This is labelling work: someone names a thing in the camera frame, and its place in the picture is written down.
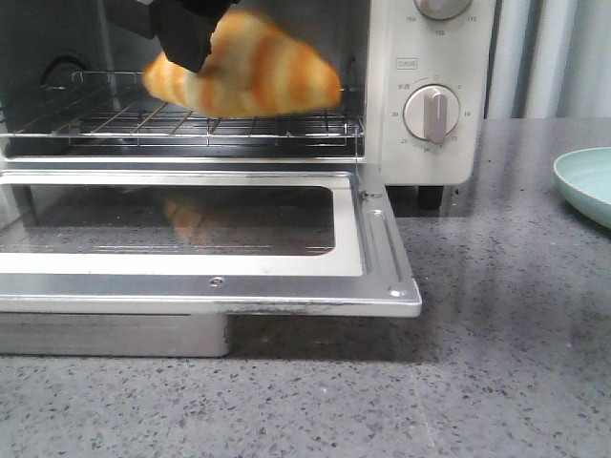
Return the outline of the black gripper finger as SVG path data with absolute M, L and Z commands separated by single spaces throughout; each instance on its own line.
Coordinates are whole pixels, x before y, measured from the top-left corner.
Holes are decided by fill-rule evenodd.
M 198 73 L 211 52 L 211 35 L 227 10 L 227 1 L 160 1 L 158 40 L 167 59 Z

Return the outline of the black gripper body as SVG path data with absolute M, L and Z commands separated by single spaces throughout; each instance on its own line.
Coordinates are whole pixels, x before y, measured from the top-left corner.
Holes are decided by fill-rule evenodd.
M 123 29 L 151 39 L 157 34 L 157 1 L 155 0 L 106 0 L 106 17 Z

